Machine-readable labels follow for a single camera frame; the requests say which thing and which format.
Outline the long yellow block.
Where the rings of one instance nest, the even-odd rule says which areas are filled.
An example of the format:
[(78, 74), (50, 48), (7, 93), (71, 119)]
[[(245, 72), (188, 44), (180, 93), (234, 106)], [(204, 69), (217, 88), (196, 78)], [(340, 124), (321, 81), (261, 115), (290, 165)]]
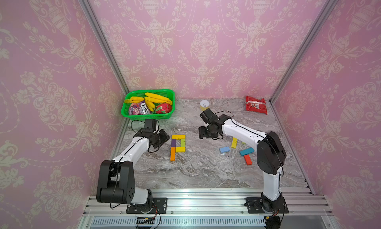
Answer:
[(186, 139), (186, 136), (185, 135), (172, 135), (172, 139), (176, 139), (176, 140)]

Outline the orange block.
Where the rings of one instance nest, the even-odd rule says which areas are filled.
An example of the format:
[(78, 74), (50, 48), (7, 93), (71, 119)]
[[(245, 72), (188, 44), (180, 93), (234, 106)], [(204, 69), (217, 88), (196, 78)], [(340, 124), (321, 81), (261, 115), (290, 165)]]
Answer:
[(176, 160), (176, 147), (172, 147), (170, 151), (170, 161)]

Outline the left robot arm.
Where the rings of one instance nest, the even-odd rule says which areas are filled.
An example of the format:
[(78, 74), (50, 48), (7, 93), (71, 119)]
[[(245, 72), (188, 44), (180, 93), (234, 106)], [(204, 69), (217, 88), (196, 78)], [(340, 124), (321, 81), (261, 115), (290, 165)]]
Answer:
[(165, 130), (158, 132), (138, 131), (127, 148), (113, 160), (105, 160), (99, 168), (96, 200), (99, 203), (131, 205), (142, 213), (153, 208), (150, 189), (136, 186), (134, 164), (150, 147), (159, 149), (170, 140)]

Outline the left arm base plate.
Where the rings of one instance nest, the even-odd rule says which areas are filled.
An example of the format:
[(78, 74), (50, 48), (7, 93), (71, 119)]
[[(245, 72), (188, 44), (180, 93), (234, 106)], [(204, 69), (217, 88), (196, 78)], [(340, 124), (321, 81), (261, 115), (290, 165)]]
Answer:
[(168, 198), (153, 198), (151, 206), (141, 204), (131, 204), (127, 206), (126, 214), (166, 214)]

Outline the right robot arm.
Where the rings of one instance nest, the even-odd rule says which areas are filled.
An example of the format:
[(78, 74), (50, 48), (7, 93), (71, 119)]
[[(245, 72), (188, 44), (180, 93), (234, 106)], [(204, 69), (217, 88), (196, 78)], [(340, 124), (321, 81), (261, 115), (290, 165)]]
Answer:
[(217, 140), (224, 135), (232, 136), (255, 150), (257, 165), (263, 171), (264, 187), (260, 204), (267, 213), (288, 213), (287, 204), (280, 189), (280, 180), (284, 176), (283, 166), (287, 153), (279, 136), (251, 129), (234, 121), (231, 117), (200, 115), (205, 125), (198, 129), (199, 138)]

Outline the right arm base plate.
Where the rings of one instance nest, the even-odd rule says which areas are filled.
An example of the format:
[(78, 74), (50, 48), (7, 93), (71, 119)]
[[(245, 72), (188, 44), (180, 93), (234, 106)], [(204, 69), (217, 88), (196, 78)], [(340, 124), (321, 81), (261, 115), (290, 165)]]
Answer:
[(244, 204), (249, 214), (288, 214), (288, 206), (285, 199), (280, 196), (277, 200), (271, 201), (261, 197), (249, 197)]

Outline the small yellow block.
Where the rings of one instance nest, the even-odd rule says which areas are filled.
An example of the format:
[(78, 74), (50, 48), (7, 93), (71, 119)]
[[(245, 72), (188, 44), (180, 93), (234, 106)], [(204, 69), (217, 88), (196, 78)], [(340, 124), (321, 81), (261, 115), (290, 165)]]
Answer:
[(177, 153), (184, 153), (186, 151), (185, 147), (176, 147), (175, 152)]

